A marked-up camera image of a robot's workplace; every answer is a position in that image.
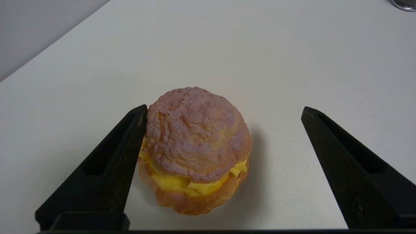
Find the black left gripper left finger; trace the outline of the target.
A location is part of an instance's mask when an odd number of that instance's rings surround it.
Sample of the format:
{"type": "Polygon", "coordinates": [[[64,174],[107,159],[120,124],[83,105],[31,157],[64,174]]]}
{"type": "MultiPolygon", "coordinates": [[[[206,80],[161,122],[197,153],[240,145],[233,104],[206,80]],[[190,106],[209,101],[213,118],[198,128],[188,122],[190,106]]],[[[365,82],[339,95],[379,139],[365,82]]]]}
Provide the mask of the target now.
{"type": "Polygon", "coordinates": [[[147,124],[129,111],[36,210],[40,230],[128,230],[124,213],[147,124]]]}

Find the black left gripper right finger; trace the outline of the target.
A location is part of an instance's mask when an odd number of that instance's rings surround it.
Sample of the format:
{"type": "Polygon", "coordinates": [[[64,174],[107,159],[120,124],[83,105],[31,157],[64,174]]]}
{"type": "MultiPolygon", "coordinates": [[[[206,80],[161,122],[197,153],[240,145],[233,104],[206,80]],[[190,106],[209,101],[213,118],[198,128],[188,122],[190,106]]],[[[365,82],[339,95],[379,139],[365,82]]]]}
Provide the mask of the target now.
{"type": "Polygon", "coordinates": [[[301,120],[349,229],[415,229],[414,183],[321,111],[301,120]]]}

